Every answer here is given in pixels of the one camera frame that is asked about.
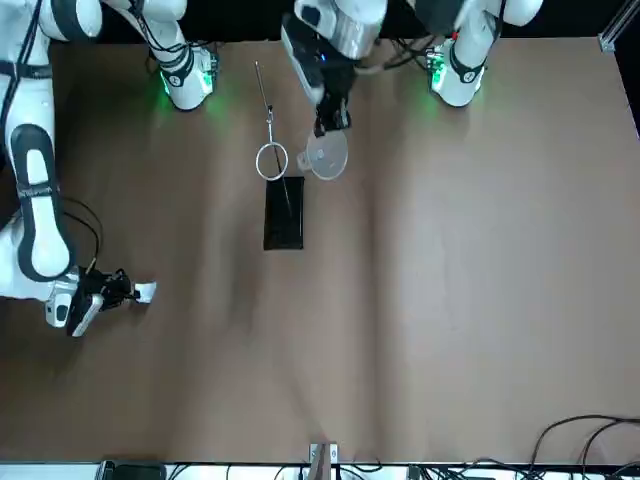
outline metal rod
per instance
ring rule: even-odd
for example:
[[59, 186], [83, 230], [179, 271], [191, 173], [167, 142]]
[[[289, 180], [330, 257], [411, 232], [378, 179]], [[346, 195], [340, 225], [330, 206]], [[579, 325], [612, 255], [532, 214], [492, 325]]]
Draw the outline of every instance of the metal rod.
[[[262, 101], [264, 102], [264, 108], [267, 111], [267, 125], [269, 128], [269, 143], [273, 143], [273, 107], [267, 102], [267, 96], [264, 93], [264, 84], [262, 83], [262, 74], [260, 73], [260, 64], [256, 60], [256, 77], [258, 77], [258, 85], [260, 86], [260, 94], [262, 95]], [[278, 155], [278, 148], [273, 146], [273, 153], [276, 156], [276, 162], [278, 162], [278, 173], [282, 173], [282, 164], [280, 163], [280, 155]], [[284, 189], [284, 197], [287, 202], [287, 209], [289, 210], [289, 217], [293, 218], [293, 209], [291, 208], [291, 200], [289, 200], [289, 190], [287, 189], [287, 182], [282, 176], [282, 188]]]
[[615, 42], [640, 11], [640, 0], [627, 0], [616, 12], [609, 25], [598, 35], [600, 47], [605, 52], [615, 51]]
[[262, 101], [264, 102], [264, 109], [267, 111], [267, 115], [271, 113], [269, 104], [267, 103], [267, 96], [264, 94], [264, 84], [262, 83], [262, 75], [260, 74], [260, 64], [256, 60], [256, 76], [258, 77], [258, 85], [260, 85], [260, 93], [262, 94]]

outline metal frame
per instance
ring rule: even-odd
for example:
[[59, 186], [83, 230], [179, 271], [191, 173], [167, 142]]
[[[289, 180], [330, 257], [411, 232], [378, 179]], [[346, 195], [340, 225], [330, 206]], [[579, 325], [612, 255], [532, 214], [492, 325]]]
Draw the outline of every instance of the metal frame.
[[609, 25], [598, 35], [600, 48], [603, 52], [615, 52], [615, 42], [622, 32], [631, 24], [638, 11], [640, 0], [627, 0], [615, 14]]

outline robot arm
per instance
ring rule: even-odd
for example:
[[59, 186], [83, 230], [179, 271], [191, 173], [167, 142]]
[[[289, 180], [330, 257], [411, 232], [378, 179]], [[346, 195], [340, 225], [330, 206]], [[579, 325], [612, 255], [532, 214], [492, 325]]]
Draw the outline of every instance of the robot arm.
[[186, 0], [103, 0], [122, 15], [153, 52], [165, 90], [180, 110], [192, 110], [213, 92], [218, 58], [184, 38], [178, 20]]
[[[458, 0], [453, 3], [457, 12], [446, 10], [446, 0], [416, 0], [413, 7], [428, 29], [435, 24], [444, 26], [444, 31], [436, 33], [458, 31], [455, 40], [448, 39], [438, 48], [441, 62], [432, 76], [431, 87], [447, 104], [463, 107], [480, 88], [487, 57], [502, 33], [503, 23], [526, 25], [540, 10], [542, 0]], [[453, 28], [446, 31], [446, 20], [450, 24], [453, 18]]]
[[281, 36], [316, 107], [316, 137], [351, 126], [347, 110], [355, 67], [375, 42], [387, 0], [297, 0]]
[[0, 0], [0, 131], [20, 211], [0, 230], [0, 296], [45, 303], [47, 322], [82, 335], [99, 311], [149, 302], [155, 284], [133, 284], [74, 265], [61, 223], [54, 160], [50, 38], [95, 37], [98, 0]]
[[64, 275], [74, 259], [55, 173], [50, 37], [92, 37], [101, 23], [97, 0], [0, 1], [0, 131], [22, 214], [14, 253], [22, 274], [34, 282]]

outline wire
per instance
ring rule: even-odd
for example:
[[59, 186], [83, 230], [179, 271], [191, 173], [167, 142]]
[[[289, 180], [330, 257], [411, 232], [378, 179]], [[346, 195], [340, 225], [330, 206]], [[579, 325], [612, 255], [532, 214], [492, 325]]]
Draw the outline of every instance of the wire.
[[341, 467], [340, 465], [338, 465], [337, 468], [338, 468], [338, 470], [342, 470], [343, 472], [347, 472], [349, 475], [354, 476], [358, 480], [364, 480], [364, 477], [362, 475], [360, 475], [359, 473], [354, 472], [353, 470], [349, 470], [348, 468]]
[[591, 449], [591, 445], [596, 440], [596, 438], [598, 438], [599, 435], [601, 435], [606, 430], [609, 430], [610, 428], [613, 428], [617, 425], [640, 426], [640, 423], [635, 420], [620, 419], [620, 420], [615, 420], [611, 423], [607, 423], [606, 425], [603, 425], [602, 427], [598, 428], [595, 432], [593, 432], [593, 434], [591, 435], [591, 437], [589, 437], [589, 440], [585, 444], [584, 448], [582, 449], [581, 463], [582, 463], [583, 478], [586, 476], [586, 473], [587, 473], [587, 457], [589, 456], [589, 450]]
[[361, 473], [376, 473], [376, 472], [379, 472], [380, 470], [382, 470], [382, 464], [380, 463], [380, 460], [378, 458], [376, 458], [376, 463], [378, 465], [373, 467], [373, 468], [363, 468], [363, 467], [360, 467], [358, 465], [351, 465], [351, 467], [355, 468], [356, 470], [358, 470]]
[[529, 471], [531, 471], [533, 469], [533, 466], [536, 463], [536, 460], [538, 458], [538, 454], [540, 452], [540, 447], [542, 445], [542, 441], [544, 440], [544, 438], [547, 436], [547, 434], [551, 430], [553, 430], [554, 428], [557, 428], [557, 427], [559, 427], [561, 425], [566, 425], [567, 423], [577, 422], [577, 421], [581, 421], [581, 420], [610, 420], [611, 422], [640, 424], [640, 418], [634, 418], [634, 417], [624, 418], [624, 417], [615, 417], [615, 416], [612, 416], [612, 415], [600, 415], [600, 414], [577, 415], [575, 417], [565, 418], [565, 419], [560, 420], [558, 422], [552, 423], [551, 425], [549, 425], [547, 428], [545, 428], [542, 431], [542, 433], [538, 437], [538, 440], [536, 441], [536, 445], [535, 445], [535, 447], [533, 449], [533, 453], [531, 454], [531, 460], [529, 461]]
[[72, 213], [69, 213], [69, 212], [63, 212], [63, 214], [66, 217], [69, 217], [70, 219], [78, 222], [80, 225], [85, 226], [93, 234], [93, 239], [95, 241], [95, 247], [94, 247], [94, 251], [93, 251], [93, 259], [89, 263], [89, 266], [87, 267], [87, 270], [86, 270], [87, 272], [89, 272], [95, 266], [96, 262], [98, 261], [98, 255], [100, 254], [100, 239], [98, 238], [98, 233], [96, 232], [95, 228], [93, 228], [87, 222], [82, 220], [80, 217], [76, 217], [75, 215], [73, 215]]
[[283, 465], [283, 466], [281, 466], [281, 467], [278, 469], [278, 471], [276, 472], [276, 474], [274, 475], [273, 480], [277, 480], [278, 475], [280, 475], [280, 474], [284, 471], [284, 469], [285, 469], [285, 468], [287, 468], [288, 466], [289, 466], [289, 465]]
[[137, 16], [136, 20], [138, 21], [138, 25], [140, 26], [140, 31], [142, 32], [142, 35], [145, 37], [145, 40], [147, 41], [147, 43], [151, 46], [152, 49], [157, 50], [159, 52], [179, 53], [188, 47], [204, 47], [205, 45], [208, 45], [210, 43], [207, 41], [184, 42], [184, 43], [175, 43], [170, 47], [164, 47], [163, 45], [160, 44], [156, 36], [151, 31], [151, 28], [147, 23], [147, 19], [144, 18], [144, 16], [142, 15]]
[[607, 475], [607, 476], [608, 477], [618, 477], [618, 476], [620, 476], [620, 474], [622, 472], [624, 472], [628, 468], [632, 468], [632, 467], [636, 467], [637, 468], [639, 466], [640, 466], [640, 461], [638, 461], [638, 460], [636, 460], [635, 462], [629, 462], [626, 465], [621, 466], [618, 470], [613, 472], [611, 475]]
[[96, 221], [96, 223], [98, 224], [98, 231], [100, 232], [100, 248], [98, 249], [98, 254], [99, 254], [101, 249], [102, 249], [102, 245], [104, 245], [104, 226], [102, 225], [102, 222], [100, 221], [100, 217], [98, 217], [96, 212], [94, 212], [93, 209], [89, 205], [84, 203], [82, 200], [77, 200], [75, 198], [64, 197], [64, 196], [61, 197], [61, 198], [65, 202], [73, 203], [73, 204], [78, 205], [79, 207], [83, 208]]
[[173, 472], [171, 472], [171, 475], [169, 475], [169, 478], [167, 480], [175, 480], [178, 477], [178, 475], [184, 472], [191, 465], [192, 465], [191, 463], [182, 463], [182, 464], [176, 465], [176, 468], [173, 469]]
[[[422, 50], [431, 46], [431, 44], [435, 40], [434, 35], [430, 35], [427, 38], [429, 40], [422, 48], [415, 49], [415, 50], [413, 49], [414, 45], [418, 43], [420, 40], [422, 40], [421, 38], [414, 38], [408, 44], [405, 44], [402, 52], [396, 52], [396, 54], [391, 58], [389, 58], [388, 60], [382, 63], [379, 63], [378, 65], [373, 65], [371, 67], [356, 67], [355, 71], [358, 75], [373, 75], [376, 73], [380, 73], [386, 70], [391, 70], [391, 69], [406, 65], [407, 63], [411, 62], [414, 58], [417, 58], [418, 56], [422, 56], [423, 55]], [[406, 53], [409, 53], [409, 57], [402, 59], [402, 57]]]

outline metal ring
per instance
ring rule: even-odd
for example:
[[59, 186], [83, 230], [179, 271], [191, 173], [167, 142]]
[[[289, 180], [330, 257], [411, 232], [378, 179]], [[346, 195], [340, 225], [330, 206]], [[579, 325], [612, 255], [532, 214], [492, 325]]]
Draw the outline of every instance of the metal ring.
[[[262, 155], [262, 152], [264, 152], [269, 147], [279, 148], [284, 153], [284, 167], [282, 168], [282, 171], [278, 173], [278, 175], [276, 175], [275, 177], [267, 177], [260, 170], [260, 155]], [[256, 155], [256, 170], [258, 171], [258, 175], [264, 178], [267, 182], [275, 182], [276, 180], [280, 180], [284, 176], [285, 172], [287, 171], [288, 166], [289, 166], [289, 155], [287, 154], [287, 150], [278, 142], [265, 143], [262, 147], [260, 147], [260, 150], [258, 150], [258, 154]]]

